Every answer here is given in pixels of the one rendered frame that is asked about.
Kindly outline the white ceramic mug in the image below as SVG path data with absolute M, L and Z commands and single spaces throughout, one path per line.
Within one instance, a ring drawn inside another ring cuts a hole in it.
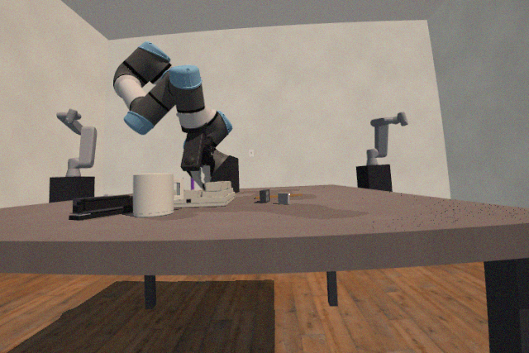
M 174 196 L 174 183 L 177 195 Z M 183 179 L 174 174 L 133 174 L 133 215 L 160 217 L 174 212 L 174 200 L 183 199 Z

